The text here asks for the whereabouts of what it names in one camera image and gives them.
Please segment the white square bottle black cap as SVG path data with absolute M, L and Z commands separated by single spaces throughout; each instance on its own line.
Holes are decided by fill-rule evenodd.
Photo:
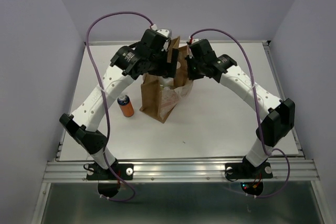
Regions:
M 159 77 L 158 78 L 159 83 L 163 87 L 173 87 L 174 86 L 174 79 L 173 78 L 164 78 L 164 77 Z

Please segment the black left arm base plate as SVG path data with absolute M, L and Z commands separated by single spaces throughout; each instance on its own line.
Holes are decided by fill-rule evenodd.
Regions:
M 109 169 L 102 169 L 97 163 L 86 163 L 83 165 L 87 172 L 86 180 L 117 180 Z M 131 163 L 118 163 L 111 166 L 113 171 L 123 180 L 132 180 L 134 165 Z

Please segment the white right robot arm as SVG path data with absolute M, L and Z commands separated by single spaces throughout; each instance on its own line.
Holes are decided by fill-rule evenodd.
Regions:
M 253 82 L 229 55 L 217 56 L 207 39 L 193 39 L 188 45 L 191 54 L 186 57 L 186 62 L 190 80 L 214 79 L 256 112 L 257 139 L 241 165 L 244 175 L 255 176 L 278 142 L 292 130 L 295 103 L 290 98 L 282 100 Z

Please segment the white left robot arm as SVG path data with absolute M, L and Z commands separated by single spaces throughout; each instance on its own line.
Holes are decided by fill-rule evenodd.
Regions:
M 83 103 L 59 119 L 68 134 L 99 165 L 98 171 L 106 179 L 116 175 L 116 158 L 108 150 L 108 138 L 98 130 L 99 124 L 109 107 L 139 76 L 148 73 L 164 78 L 175 77 L 177 57 L 169 56 L 170 42 L 169 29 L 147 29 L 140 41 L 121 47 Z

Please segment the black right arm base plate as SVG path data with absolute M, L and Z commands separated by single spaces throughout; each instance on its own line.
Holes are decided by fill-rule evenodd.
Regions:
M 226 163 L 225 177 L 229 180 L 255 179 L 261 176 L 262 179 L 273 178 L 269 162 L 264 162 L 258 167 L 245 163 Z

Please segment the pink printed canvas bag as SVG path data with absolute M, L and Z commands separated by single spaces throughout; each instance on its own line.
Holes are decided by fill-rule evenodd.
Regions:
M 164 123 L 174 107 L 191 91 L 193 81 L 187 77 L 188 47 L 180 47 L 180 37 L 172 39 L 169 51 L 172 48 L 179 50 L 177 70 L 173 87 L 160 85 L 158 76 L 145 74 L 141 84 L 142 106 L 140 111 L 151 118 Z

